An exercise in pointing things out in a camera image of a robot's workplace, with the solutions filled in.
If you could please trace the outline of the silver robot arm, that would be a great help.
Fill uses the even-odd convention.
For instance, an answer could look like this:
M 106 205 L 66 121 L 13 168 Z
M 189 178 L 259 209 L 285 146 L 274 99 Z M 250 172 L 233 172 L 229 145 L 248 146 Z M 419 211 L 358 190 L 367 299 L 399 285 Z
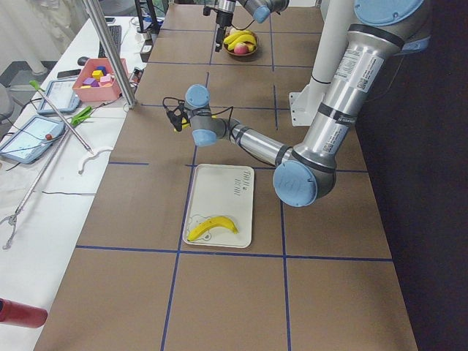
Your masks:
M 425 50 L 430 1 L 320 1 L 324 21 L 309 83 L 290 94 L 290 112 L 309 123 L 303 141 L 287 146 L 211 111 L 205 86 L 190 86 L 166 114 L 175 130 L 192 128 L 196 146 L 225 139 L 275 166 L 273 187 L 294 207 L 326 196 L 336 182 L 336 153 L 355 125 L 375 78 L 391 57 Z
M 235 5 L 237 3 L 239 3 L 256 22 L 263 23 L 270 14 L 284 11 L 290 2 L 288 0 L 218 1 L 212 8 L 212 10 L 216 12 L 216 52 L 222 49 L 226 28 L 232 25 Z

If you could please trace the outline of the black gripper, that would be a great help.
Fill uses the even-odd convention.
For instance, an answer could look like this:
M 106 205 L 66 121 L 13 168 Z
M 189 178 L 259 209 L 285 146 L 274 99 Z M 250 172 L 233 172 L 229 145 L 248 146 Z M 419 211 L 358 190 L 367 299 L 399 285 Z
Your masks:
M 176 132 L 181 132 L 184 127 L 189 126 L 189 118 L 183 102 L 179 102 L 173 110 L 167 108 L 166 114 Z
M 219 52 L 223 48 L 224 36 L 226 28 L 232 25 L 233 14 L 231 12 L 218 11 L 216 15 L 216 24 L 220 36 L 215 39 L 215 51 Z

